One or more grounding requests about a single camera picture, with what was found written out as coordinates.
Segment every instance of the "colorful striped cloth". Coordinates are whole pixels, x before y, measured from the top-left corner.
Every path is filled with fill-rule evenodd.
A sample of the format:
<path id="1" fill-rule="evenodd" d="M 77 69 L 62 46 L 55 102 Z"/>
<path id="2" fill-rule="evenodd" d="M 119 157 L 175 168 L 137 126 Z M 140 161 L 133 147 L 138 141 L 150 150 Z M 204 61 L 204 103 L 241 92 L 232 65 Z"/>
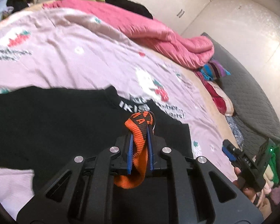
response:
<path id="1" fill-rule="evenodd" d="M 210 59 L 203 67 L 199 68 L 203 77 L 207 81 L 214 81 L 220 77 L 230 75 L 230 73 L 224 69 L 224 67 L 215 59 Z"/>

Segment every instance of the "orange sock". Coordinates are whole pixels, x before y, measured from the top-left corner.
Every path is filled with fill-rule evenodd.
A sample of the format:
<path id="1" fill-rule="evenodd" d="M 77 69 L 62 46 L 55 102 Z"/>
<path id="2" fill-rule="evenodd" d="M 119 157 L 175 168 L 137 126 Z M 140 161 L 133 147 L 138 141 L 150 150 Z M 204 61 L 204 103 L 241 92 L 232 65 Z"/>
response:
<path id="1" fill-rule="evenodd" d="M 122 188 L 131 189 L 141 184 L 145 178 L 147 165 L 146 134 L 147 125 L 153 124 L 153 117 L 148 111 L 135 113 L 125 122 L 125 126 L 134 135 L 136 152 L 133 154 L 133 168 L 130 175 L 114 177 L 114 183 Z"/>

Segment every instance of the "pink comforter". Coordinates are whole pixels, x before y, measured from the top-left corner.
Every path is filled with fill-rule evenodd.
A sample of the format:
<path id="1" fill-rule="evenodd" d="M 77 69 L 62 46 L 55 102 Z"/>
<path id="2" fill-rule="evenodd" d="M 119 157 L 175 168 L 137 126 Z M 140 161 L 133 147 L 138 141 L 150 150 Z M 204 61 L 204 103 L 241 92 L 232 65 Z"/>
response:
<path id="1" fill-rule="evenodd" d="M 182 38 L 157 20 L 148 19 L 111 4 L 88 0 L 58 0 L 43 4 L 43 7 L 66 7 L 94 14 L 128 38 L 163 54 L 185 68 L 199 68 L 214 54 L 213 43 L 205 36 Z"/>

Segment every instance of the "black t-shirt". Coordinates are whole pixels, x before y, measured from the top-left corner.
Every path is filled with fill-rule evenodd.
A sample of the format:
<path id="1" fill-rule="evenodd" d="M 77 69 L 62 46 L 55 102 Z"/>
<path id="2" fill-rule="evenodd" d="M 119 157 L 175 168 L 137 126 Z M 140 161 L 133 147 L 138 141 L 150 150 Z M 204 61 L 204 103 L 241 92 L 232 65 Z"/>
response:
<path id="1" fill-rule="evenodd" d="M 28 87 L 0 94 L 0 167 L 33 169 L 36 192 L 75 156 L 91 157 L 114 146 L 117 137 L 128 133 L 125 121 L 129 116 L 144 110 L 155 115 L 155 135 L 165 138 L 167 146 L 184 156 L 193 156 L 188 125 L 171 118 L 152 100 L 139 105 L 119 97 L 113 86 L 105 90 Z M 167 191 L 167 185 L 165 179 L 159 178 L 145 180 L 127 192 L 115 187 L 114 196 L 131 193 L 133 199 L 143 199 L 145 195 L 147 199 L 142 200 L 142 206 L 148 208 L 151 200 L 160 197 L 163 191 Z M 157 208 L 166 209 L 163 200 L 166 196 L 162 194 L 159 198 L 162 203 Z M 128 211 L 137 210 L 138 204 L 127 195 L 117 198 L 115 209 L 118 207 L 120 211 L 128 206 L 125 215 L 128 217 Z"/>

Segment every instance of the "black clothing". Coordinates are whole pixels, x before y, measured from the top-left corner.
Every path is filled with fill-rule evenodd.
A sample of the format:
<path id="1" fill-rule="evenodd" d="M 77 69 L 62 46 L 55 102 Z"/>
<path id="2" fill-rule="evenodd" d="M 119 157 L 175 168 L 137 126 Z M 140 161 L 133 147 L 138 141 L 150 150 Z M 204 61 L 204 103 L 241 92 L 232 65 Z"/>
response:
<path id="1" fill-rule="evenodd" d="M 144 17 L 153 19 L 153 16 L 147 10 L 147 8 L 139 3 L 135 3 L 129 0 L 105 0 L 105 2 L 123 8 L 130 12 L 140 14 Z"/>
<path id="2" fill-rule="evenodd" d="M 155 114 L 155 135 L 191 156 L 188 125 L 171 118 L 152 100 L 144 106 L 130 102 L 114 87 L 28 87 L 0 94 L 0 167 L 33 169 L 37 191 L 75 156 L 96 156 L 113 146 L 117 137 L 128 133 L 125 121 L 138 109 Z"/>

